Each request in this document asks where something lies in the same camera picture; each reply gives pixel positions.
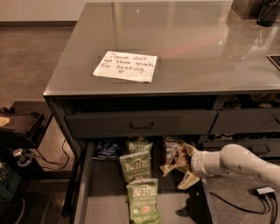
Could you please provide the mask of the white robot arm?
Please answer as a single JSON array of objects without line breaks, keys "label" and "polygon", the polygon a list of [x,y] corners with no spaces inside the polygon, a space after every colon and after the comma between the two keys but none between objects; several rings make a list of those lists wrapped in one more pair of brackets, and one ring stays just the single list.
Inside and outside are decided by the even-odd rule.
[{"label": "white robot arm", "polygon": [[280,191],[280,166],[260,159],[239,144],[227,144],[219,151],[197,150],[187,143],[183,145],[191,159],[189,169],[178,185],[179,190],[193,186],[202,178],[244,176],[259,179]]}]

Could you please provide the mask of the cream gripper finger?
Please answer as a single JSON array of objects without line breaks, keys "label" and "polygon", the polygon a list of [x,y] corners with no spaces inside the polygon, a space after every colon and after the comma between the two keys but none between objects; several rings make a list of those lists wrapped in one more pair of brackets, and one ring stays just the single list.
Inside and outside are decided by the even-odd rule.
[{"label": "cream gripper finger", "polygon": [[192,145],[188,143],[182,143],[184,150],[183,150],[183,156],[184,157],[193,157],[198,150],[193,147]]},{"label": "cream gripper finger", "polygon": [[183,180],[179,183],[178,189],[179,190],[186,190],[189,187],[195,185],[200,180],[199,177],[194,175],[192,172],[187,171]]}]

